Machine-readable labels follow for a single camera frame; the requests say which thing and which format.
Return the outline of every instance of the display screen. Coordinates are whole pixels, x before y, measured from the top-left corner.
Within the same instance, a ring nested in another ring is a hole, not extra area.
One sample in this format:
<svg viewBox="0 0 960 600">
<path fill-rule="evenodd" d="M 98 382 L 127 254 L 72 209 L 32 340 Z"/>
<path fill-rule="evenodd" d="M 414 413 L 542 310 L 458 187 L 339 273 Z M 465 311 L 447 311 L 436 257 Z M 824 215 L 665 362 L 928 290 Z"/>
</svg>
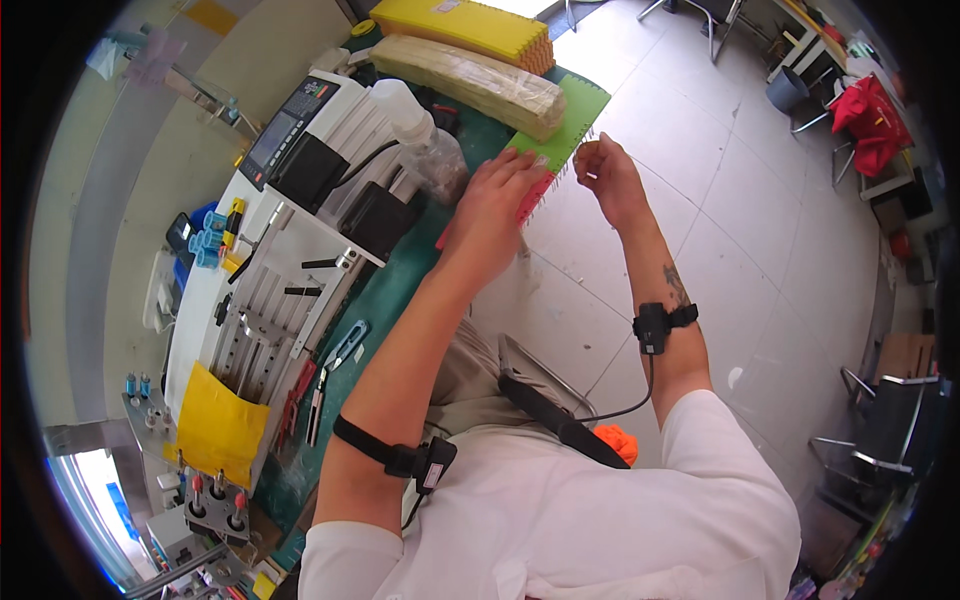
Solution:
<svg viewBox="0 0 960 600">
<path fill-rule="evenodd" d="M 260 165 L 267 166 L 270 157 L 276 153 L 280 144 L 287 137 L 287 134 L 297 125 L 297 118 L 292 117 L 286 112 L 278 112 L 274 122 L 271 123 L 250 150 L 250 160 Z"/>
</svg>

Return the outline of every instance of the hand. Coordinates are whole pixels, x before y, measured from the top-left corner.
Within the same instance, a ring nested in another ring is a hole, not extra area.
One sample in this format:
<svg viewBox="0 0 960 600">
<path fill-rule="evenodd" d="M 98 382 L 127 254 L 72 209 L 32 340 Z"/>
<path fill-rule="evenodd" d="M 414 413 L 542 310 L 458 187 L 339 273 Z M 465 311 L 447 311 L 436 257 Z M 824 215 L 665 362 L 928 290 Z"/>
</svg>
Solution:
<svg viewBox="0 0 960 600">
<path fill-rule="evenodd" d="M 532 150 L 518 156 L 515 147 L 505 149 L 480 165 L 457 205 L 436 270 L 471 298 L 506 270 L 519 248 L 516 210 L 545 172 L 531 168 L 535 158 Z"/>
<path fill-rule="evenodd" d="M 577 182 L 593 192 L 620 235 L 653 217 L 633 159 L 609 135 L 600 133 L 598 141 L 581 144 L 573 165 Z"/>
</svg>

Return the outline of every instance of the red bag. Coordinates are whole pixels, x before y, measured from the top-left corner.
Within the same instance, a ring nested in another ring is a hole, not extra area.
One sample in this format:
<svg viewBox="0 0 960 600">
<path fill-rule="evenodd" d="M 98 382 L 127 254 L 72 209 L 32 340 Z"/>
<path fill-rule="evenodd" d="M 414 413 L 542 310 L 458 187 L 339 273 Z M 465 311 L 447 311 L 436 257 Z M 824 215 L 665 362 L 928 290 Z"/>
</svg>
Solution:
<svg viewBox="0 0 960 600">
<path fill-rule="evenodd" d="M 913 144 L 913 138 L 875 75 L 848 87 L 830 105 L 833 132 L 847 128 L 857 139 L 853 168 L 876 177 L 896 153 Z"/>
</svg>

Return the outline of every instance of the gray trash bin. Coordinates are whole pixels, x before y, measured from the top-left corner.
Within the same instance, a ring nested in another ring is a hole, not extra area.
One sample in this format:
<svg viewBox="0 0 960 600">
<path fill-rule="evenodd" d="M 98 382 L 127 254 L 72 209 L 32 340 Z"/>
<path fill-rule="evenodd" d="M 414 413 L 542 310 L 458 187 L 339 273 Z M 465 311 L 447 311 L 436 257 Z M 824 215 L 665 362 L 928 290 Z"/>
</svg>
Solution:
<svg viewBox="0 0 960 600">
<path fill-rule="evenodd" d="M 789 114 L 790 109 L 797 103 L 809 97 L 810 90 L 806 88 L 804 80 L 786 67 L 783 67 L 777 77 L 767 85 L 767 98 L 777 110 L 784 114 Z"/>
</svg>

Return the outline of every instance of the person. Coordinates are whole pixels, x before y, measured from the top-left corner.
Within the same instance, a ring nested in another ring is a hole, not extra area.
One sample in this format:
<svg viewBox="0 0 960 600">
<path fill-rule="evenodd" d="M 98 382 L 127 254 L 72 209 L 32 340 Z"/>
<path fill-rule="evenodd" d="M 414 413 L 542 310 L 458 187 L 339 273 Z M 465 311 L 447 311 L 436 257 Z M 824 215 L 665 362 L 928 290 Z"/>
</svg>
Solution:
<svg viewBox="0 0 960 600">
<path fill-rule="evenodd" d="M 605 133 L 585 150 L 577 179 L 622 240 L 634 306 L 690 303 L 633 161 Z M 497 389 L 493 351 L 463 315 L 516 254 L 514 215 L 542 176 L 534 158 L 508 148 L 477 169 L 436 267 L 341 413 L 386 444 L 416 446 L 429 421 L 452 434 L 456 460 L 401 531 L 407 481 L 331 437 L 300 598 L 782 600 L 797 511 L 711 390 L 698 325 L 674 329 L 654 358 L 663 468 L 594 462 Z M 643 392 L 623 390 L 624 405 Z"/>
</svg>

